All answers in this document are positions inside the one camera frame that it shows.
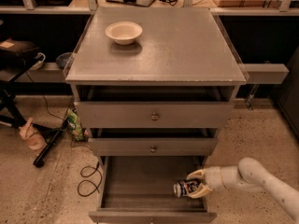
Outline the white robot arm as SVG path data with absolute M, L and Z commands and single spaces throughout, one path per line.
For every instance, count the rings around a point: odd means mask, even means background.
M 206 196 L 213 190 L 264 190 L 295 221 L 295 224 L 299 224 L 299 191 L 270 174 L 253 158 L 243 158 L 235 166 L 211 166 L 199 169 L 188 174 L 186 179 L 202 181 L 197 190 L 189 194 L 193 199 Z

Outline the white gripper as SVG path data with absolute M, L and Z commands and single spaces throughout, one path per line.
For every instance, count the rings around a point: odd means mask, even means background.
M 188 194 L 188 197 L 198 199 L 208 195 L 213 189 L 222 190 L 235 188 L 239 181 L 239 173 L 236 166 L 212 166 L 206 169 L 196 170 L 188 174 L 186 179 L 205 179 L 206 184 L 201 183 Z

